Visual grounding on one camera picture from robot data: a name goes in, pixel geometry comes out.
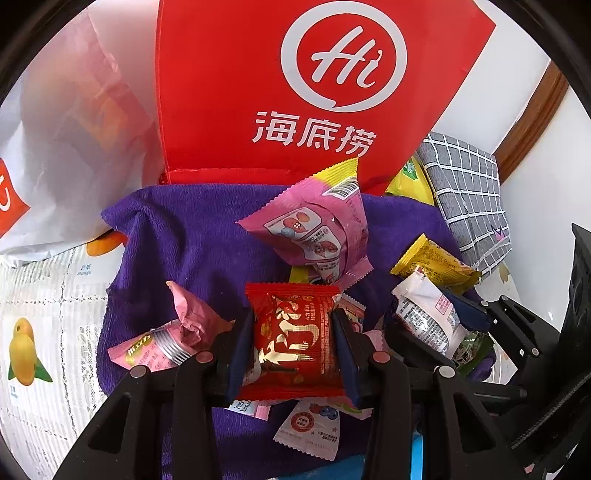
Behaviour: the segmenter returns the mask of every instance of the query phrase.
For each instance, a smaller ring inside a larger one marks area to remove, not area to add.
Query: white plastic bag
[[[0,106],[0,255],[41,260],[108,230],[100,212],[162,172],[155,122],[87,13],[37,55]]]

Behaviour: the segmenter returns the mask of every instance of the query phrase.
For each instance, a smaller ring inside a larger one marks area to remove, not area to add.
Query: purple towel
[[[175,318],[166,280],[206,300],[226,320],[248,305],[245,282],[287,281],[290,267],[235,224],[284,189],[222,184],[149,187],[103,212],[111,227],[129,237],[121,268],[108,290],[98,345],[97,371],[105,393],[112,392],[125,373],[111,363],[107,349]],[[369,260],[375,269],[349,292],[367,306],[368,328],[390,303],[389,291],[398,282],[389,270],[421,233],[452,254],[459,252],[435,207],[404,197],[370,195],[363,196],[363,204],[369,225]],[[293,403],[273,407],[268,422],[215,409],[225,478],[272,478],[327,463],[273,442],[292,407]],[[341,422],[337,460],[364,453],[371,422],[348,415]],[[164,463],[169,458],[165,452]]]

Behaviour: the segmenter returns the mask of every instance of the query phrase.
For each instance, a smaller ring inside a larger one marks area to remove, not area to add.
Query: hi logo
[[[336,35],[327,40],[333,32]],[[349,0],[305,12],[281,46],[281,68],[291,88],[330,112],[360,112],[379,105],[396,90],[406,66],[404,37],[392,19]]]
[[[8,232],[29,208],[14,190],[6,164],[0,158],[0,237]]]

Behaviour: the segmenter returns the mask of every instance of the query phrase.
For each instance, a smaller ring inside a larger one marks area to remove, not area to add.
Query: red bag
[[[382,194],[493,28],[472,0],[161,0],[168,181],[293,184],[360,157]]]
[[[255,312],[254,347],[260,377],[243,385],[241,400],[289,400],[344,395],[329,314],[336,286],[247,283]]]

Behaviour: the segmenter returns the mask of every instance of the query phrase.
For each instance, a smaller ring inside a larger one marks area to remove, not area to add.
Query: white lace tablecloth
[[[123,251],[119,245],[91,257],[82,245],[21,268],[0,265],[0,432],[31,480],[53,477],[105,400],[96,346],[106,289]],[[37,358],[52,382],[35,378],[24,386],[8,379],[9,345],[20,318],[33,327]]]

